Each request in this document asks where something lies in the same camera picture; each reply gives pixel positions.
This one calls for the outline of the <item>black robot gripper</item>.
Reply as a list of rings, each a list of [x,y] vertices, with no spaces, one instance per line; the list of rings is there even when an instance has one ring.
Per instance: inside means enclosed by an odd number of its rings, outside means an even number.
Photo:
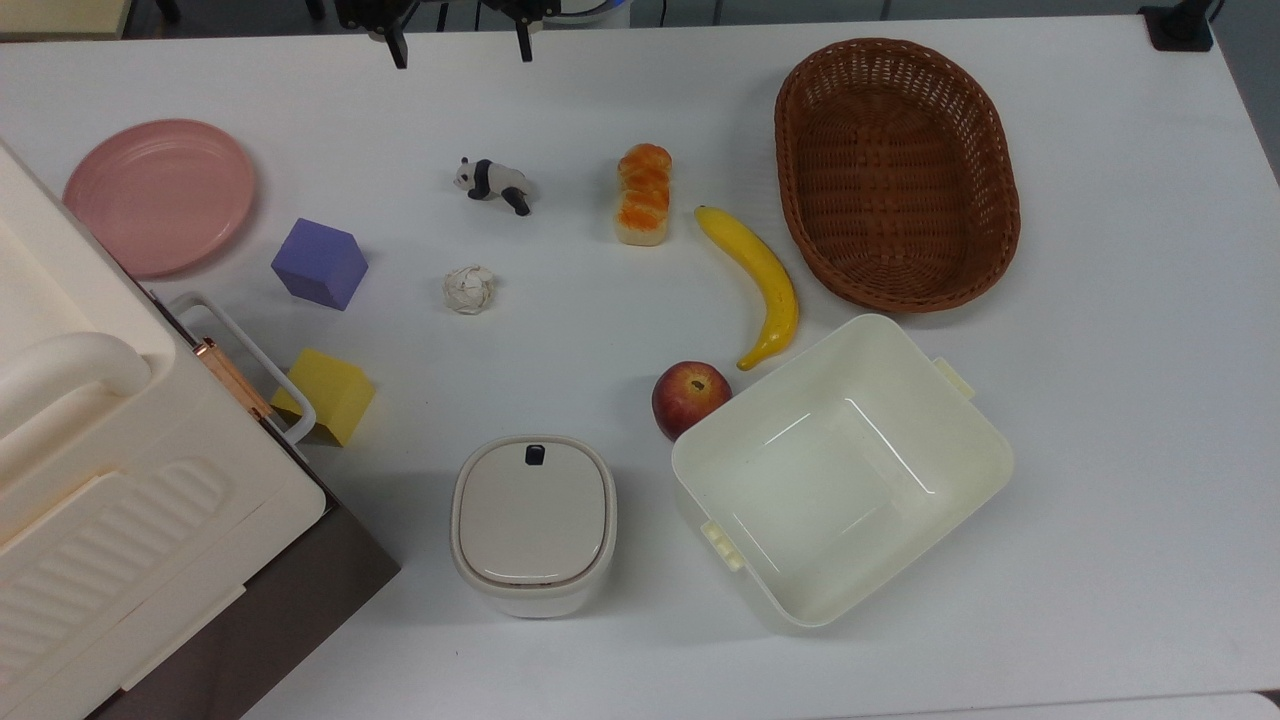
[[[335,1],[335,13],[348,29],[385,31],[384,41],[397,69],[408,67],[408,47],[401,28],[410,12],[421,1]],[[481,1],[515,23],[520,56],[532,61],[531,35],[538,23],[561,14],[561,1]]]

